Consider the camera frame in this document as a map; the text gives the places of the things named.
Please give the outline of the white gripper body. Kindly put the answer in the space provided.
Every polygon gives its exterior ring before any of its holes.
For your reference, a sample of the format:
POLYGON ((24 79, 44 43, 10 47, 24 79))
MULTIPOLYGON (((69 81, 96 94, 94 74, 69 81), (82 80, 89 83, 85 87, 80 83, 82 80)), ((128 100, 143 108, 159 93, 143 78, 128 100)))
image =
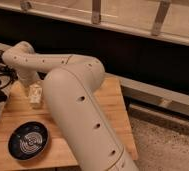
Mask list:
POLYGON ((28 81, 26 79, 19 79, 19 82, 21 83, 22 90, 24 91, 26 97, 29 96, 30 87, 32 85, 34 85, 34 84, 41 85, 41 81, 40 80, 36 80, 36 81, 30 82, 30 81, 28 81))

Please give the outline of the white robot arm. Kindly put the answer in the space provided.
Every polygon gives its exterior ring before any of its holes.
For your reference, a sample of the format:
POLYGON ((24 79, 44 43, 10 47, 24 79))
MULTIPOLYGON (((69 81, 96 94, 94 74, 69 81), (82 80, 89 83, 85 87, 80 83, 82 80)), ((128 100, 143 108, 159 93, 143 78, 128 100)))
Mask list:
POLYGON ((2 59, 25 87, 45 75, 45 103, 82 171, 139 171, 94 97, 105 77, 99 59, 39 54, 26 41, 4 51, 2 59))

